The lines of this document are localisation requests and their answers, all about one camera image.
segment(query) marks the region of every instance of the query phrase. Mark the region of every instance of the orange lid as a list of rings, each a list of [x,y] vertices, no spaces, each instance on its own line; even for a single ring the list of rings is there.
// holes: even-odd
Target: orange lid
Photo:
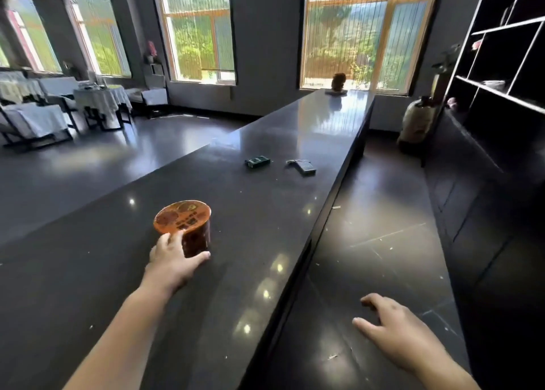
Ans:
[[[160,233],[191,232],[203,226],[210,219],[210,214],[212,211],[204,202],[176,202],[155,215],[153,227]]]

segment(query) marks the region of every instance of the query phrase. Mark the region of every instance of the gray wall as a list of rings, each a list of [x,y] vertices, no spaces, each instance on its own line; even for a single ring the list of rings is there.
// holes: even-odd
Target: gray wall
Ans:
[[[34,1],[59,61],[68,60],[81,65],[83,56],[74,46],[75,35],[62,2]],[[307,94],[308,91],[298,90],[297,84],[301,0],[231,1],[237,86],[168,81],[171,104],[262,116]],[[133,72],[132,80],[112,82],[127,87],[143,85],[142,58],[147,40],[154,42],[159,59],[167,66],[154,0],[112,2]],[[415,83],[414,96],[429,93],[434,74],[431,64],[439,61],[442,51],[463,41],[477,2],[437,2],[438,12]],[[413,99],[377,96],[372,127],[399,131],[404,110]]]

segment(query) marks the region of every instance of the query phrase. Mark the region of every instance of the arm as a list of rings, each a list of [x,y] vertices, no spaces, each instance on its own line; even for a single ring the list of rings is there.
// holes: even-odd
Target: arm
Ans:
[[[162,235],[150,252],[140,287],[127,297],[64,390],[138,390],[155,331],[170,297],[210,257],[186,258],[183,232]]]
[[[381,325],[363,318],[354,318],[352,323],[394,364],[414,374],[427,390],[479,390],[475,380],[407,307],[378,294],[369,294],[361,302],[378,311]]]

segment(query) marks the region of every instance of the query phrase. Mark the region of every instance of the tablecloth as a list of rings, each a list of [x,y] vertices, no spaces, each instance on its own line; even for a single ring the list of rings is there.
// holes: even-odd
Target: tablecloth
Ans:
[[[0,97],[4,100],[13,101],[16,104],[19,104],[23,101],[23,97],[28,95],[34,97],[44,95],[37,80],[0,81]]]
[[[119,125],[116,111],[120,104],[126,104],[129,111],[133,109],[125,89],[120,85],[107,89],[74,90],[74,99],[80,113],[85,113],[85,107],[90,107],[104,114],[109,128]]]
[[[11,104],[3,107],[4,113],[23,137],[43,137],[68,127],[60,106],[37,106],[36,103]],[[0,123],[9,123],[0,115]]]

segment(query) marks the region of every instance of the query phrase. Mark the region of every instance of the forearm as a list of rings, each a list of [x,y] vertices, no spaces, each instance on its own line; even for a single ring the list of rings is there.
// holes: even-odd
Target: forearm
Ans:
[[[127,297],[64,390],[138,390],[167,300],[141,288]]]
[[[427,390],[479,390],[471,375],[450,357],[433,360],[416,373]]]

